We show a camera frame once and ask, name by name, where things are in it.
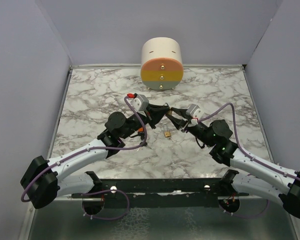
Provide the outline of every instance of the wall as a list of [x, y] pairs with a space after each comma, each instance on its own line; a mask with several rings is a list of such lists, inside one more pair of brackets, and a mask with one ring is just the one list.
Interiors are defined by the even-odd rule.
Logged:
[[69, 65], [33, 0], [0, 0], [0, 240], [18, 238], [19, 182], [47, 153]]
[[36, 0], [75, 65], [139, 64], [155, 37], [185, 64], [247, 64], [282, 0]]
[[300, 169], [300, 0], [284, 0], [247, 68], [277, 163]]

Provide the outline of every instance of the gray floor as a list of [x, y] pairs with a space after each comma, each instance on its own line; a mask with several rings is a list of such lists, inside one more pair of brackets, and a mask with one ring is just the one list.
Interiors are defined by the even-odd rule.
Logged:
[[[251, 215], [264, 199], [243, 200], [239, 210]], [[114, 217], [121, 209], [103, 214]], [[296, 240], [290, 217], [275, 203], [257, 219], [240, 219], [219, 208], [134, 208], [117, 221], [83, 217], [81, 201], [54, 201], [36, 211], [30, 240]]]

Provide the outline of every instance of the white marble surface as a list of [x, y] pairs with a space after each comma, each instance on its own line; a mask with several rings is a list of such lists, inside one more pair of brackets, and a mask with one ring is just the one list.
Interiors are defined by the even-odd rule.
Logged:
[[[168, 103], [187, 108], [198, 104], [210, 114], [227, 102], [236, 109], [240, 142], [250, 152], [270, 160], [259, 121], [243, 71], [238, 68], [185, 69], [183, 80], [175, 90], [148, 90], [140, 79], [139, 68], [75, 69], [69, 83], [57, 130], [52, 157], [73, 151], [96, 138], [104, 129], [108, 116], [120, 111], [132, 112], [124, 103], [127, 93], [144, 94], [152, 104]], [[233, 131], [231, 108], [226, 107], [215, 119], [225, 119]], [[167, 124], [172, 138], [165, 138]], [[167, 118], [148, 130], [148, 147], [139, 151], [121, 151], [100, 162], [90, 164], [74, 174], [94, 171], [100, 178], [210, 178], [222, 177], [229, 169], [200, 149], [190, 133], [178, 132]], [[127, 138], [127, 147], [140, 140]]]

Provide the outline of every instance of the gold padlock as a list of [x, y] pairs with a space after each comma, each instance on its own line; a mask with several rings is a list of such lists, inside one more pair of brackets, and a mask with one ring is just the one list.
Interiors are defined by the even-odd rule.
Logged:
[[166, 138], [170, 138], [171, 137], [171, 132], [169, 131], [169, 128], [168, 128], [167, 124], [163, 125], [163, 131], [164, 131], [164, 136]]

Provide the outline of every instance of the purple cable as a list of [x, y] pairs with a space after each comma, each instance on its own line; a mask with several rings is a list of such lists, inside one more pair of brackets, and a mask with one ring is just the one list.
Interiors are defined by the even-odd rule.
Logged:
[[[113, 146], [93, 146], [90, 147], [89, 150], [99, 150], [99, 149], [105, 149], [105, 150], [134, 150], [137, 148], [142, 147], [146, 142], [147, 142], [147, 129], [146, 129], [146, 125], [144, 124], [144, 122], [142, 121], [141, 117], [139, 116], [139, 114], [137, 113], [137, 111], [131, 106], [131, 104], [128, 102], [128, 97], [125, 96], [124, 97], [124, 102], [127, 104], [127, 106], [131, 109], [131, 111], [134, 113], [134, 115], [136, 116], [136, 118], [139, 120], [139, 122], [141, 123], [141, 126], [143, 127], [143, 132], [144, 132], [144, 140], [138, 145], [138, 146], [132, 146], [132, 147], [113, 147]], [[64, 163], [65, 161], [72, 159], [73, 157], [79, 155], [79, 154], [83, 154], [85, 152], [88, 152], [87, 149], [83, 149], [81, 151], [78, 151], [70, 156], [65, 157], [64, 159], [60, 160], [60, 164]], [[35, 178], [28, 184], [28, 186], [26, 186], [26, 188], [24, 189], [22, 195], [21, 195], [21, 202], [23, 203], [27, 203], [30, 202], [30, 199], [25, 199], [25, 196], [27, 194], [27, 192], [29, 191], [29, 189], [31, 188], [31, 186], [47, 171], [49, 171], [50, 169], [56, 167], [58, 164], [54, 163], [50, 166], [48, 166], [47, 168], [45, 168], [42, 172], [40, 172], [37, 176], [35, 176]]]
[[119, 192], [121, 194], [124, 195], [125, 199], [126, 199], [126, 210], [123, 214], [116, 216], [116, 217], [100, 217], [100, 216], [95, 216], [95, 215], [89, 215], [86, 213], [84, 206], [82, 205], [82, 210], [84, 212], [83, 216], [88, 216], [90, 218], [94, 218], [94, 219], [100, 219], [100, 220], [107, 220], [107, 221], [113, 221], [113, 220], [118, 220], [123, 218], [125, 215], [127, 215], [129, 213], [129, 208], [130, 208], [130, 201], [129, 201], [129, 197], [127, 196], [127, 194], [124, 191], [121, 191], [119, 189], [108, 189], [108, 190], [103, 190], [103, 191], [97, 191], [97, 192], [91, 192], [91, 193], [82, 193], [82, 196], [91, 196], [91, 195], [96, 195], [96, 194], [103, 194], [103, 193], [109, 193], [109, 192]]
[[[213, 116], [215, 116], [216, 114], [218, 114], [221, 110], [223, 110], [226, 106], [230, 105], [231, 108], [232, 108], [232, 118], [233, 118], [233, 129], [234, 129], [234, 136], [235, 136], [235, 140], [236, 140], [236, 143], [238, 144], [238, 148], [241, 150], [241, 152], [248, 158], [250, 159], [253, 159], [253, 161], [255, 161], [256, 163], [278, 173], [278, 174], [281, 174], [281, 175], [285, 175], [285, 172], [284, 171], [280, 171], [260, 160], [258, 160], [257, 158], [253, 157], [252, 155], [249, 155], [241, 146], [240, 142], [239, 142], [239, 138], [238, 138], [238, 132], [237, 132], [237, 125], [236, 125], [236, 114], [235, 114], [235, 106], [231, 103], [231, 102], [227, 102], [225, 105], [223, 105], [222, 107], [220, 107], [217, 111], [215, 111], [214, 113], [210, 114], [209, 116], [206, 116], [206, 117], [203, 117], [201, 118], [198, 122], [202, 122], [202, 121], [205, 121], [207, 119], [210, 119], [212, 118]], [[300, 182], [300, 177], [297, 177], [297, 176], [293, 176], [289, 173], [286, 174], [286, 176], [290, 177], [290, 178], [293, 178], [297, 181]]]
[[250, 215], [250, 216], [244, 216], [244, 215], [240, 215], [240, 214], [231, 214], [231, 212], [228, 212], [226, 211], [222, 206], [219, 205], [219, 208], [221, 208], [223, 211], [225, 211], [226, 214], [228, 215], [231, 215], [231, 216], [234, 216], [234, 217], [237, 217], [237, 218], [240, 218], [240, 219], [256, 219], [256, 218], [259, 218], [261, 217], [262, 215], [265, 214], [265, 212], [268, 210], [269, 208], [269, 205], [270, 205], [270, 201], [269, 200], [266, 200], [266, 206], [265, 208], [259, 212], [258, 214], [256, 215]]

